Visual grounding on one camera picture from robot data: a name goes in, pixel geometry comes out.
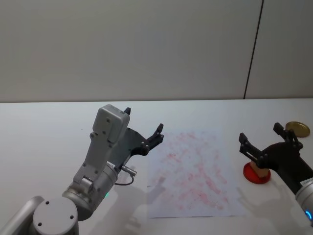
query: wooden block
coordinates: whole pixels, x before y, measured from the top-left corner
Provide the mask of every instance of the wooden block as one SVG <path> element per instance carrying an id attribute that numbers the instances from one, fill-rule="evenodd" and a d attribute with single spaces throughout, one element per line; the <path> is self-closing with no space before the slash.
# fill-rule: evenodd
<path id="1" fill-rule="evenodd" d="M 268 175 L 269 169 L 260 169 L 253 161 L 251 161 L 250 166 L 260 178 L 266 177 Z"/>

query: blue light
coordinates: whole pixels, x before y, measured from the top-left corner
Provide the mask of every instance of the blue light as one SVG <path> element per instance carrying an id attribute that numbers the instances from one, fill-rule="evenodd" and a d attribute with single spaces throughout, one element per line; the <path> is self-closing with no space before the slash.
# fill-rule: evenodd
<path id="1" fill-rule="evenodd" d="M 311 215 L 311 213 L 310 213 L 310 212 L 305 211 L 305 214 L 307 215 L 307 217 L 309 218 L 309 220 L 311 220 L 311 219 L 312 219 L 312 215 Z"/>

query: cable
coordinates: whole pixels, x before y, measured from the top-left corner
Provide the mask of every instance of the cable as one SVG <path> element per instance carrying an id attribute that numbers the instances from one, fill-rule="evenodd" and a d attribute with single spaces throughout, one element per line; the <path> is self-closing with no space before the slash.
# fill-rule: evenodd
<path id="1" fill-rule="evenodd" d="M 119 183 L 115 183 L 115 185 L 121 185 L 121 186 L 125 186 L 125 185 L 131 185 L 133 182 L 134 182 L 134 177 L 131 175 L 131 174 L 129 174 L 130 175 L 130 177 L 132 178 L 132 181 L 130 181 L 129 183 L 127 183 L 127 184 L 119 184 Z"/>

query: paper sheet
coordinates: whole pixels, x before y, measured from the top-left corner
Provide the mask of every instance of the paper sheet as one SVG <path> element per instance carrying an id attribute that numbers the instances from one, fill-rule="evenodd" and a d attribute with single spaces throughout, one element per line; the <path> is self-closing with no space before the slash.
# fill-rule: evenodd
<path id="1" fill-rule="evenodd" d="M 150 218 L 243 214 L 217 132 L 165 133 L 149 153 L 148 175 Z"/>

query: gray robot arm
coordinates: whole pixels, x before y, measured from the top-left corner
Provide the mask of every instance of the gray robot arm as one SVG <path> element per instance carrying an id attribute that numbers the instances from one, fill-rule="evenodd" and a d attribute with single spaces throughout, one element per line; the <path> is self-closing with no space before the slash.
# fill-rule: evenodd
<path id="1" fill-rule="evenodd" d="M 147 155 L 163 141 L 163 124 L 148 139 L 128 128 L 130 112 L 130 108 L 121 111 L 112 105 L 100 108 L 85 161 L 62 197 L 48 201 L 40 196 L 32 198 L 0 235 L 78 235 L 78 221 L 93 214 L 116 184 L 121 170 L 130 174 L 132 181 L 128 184 L 134 181 L 136 172 L 125 166 L 130 157 Z"/>

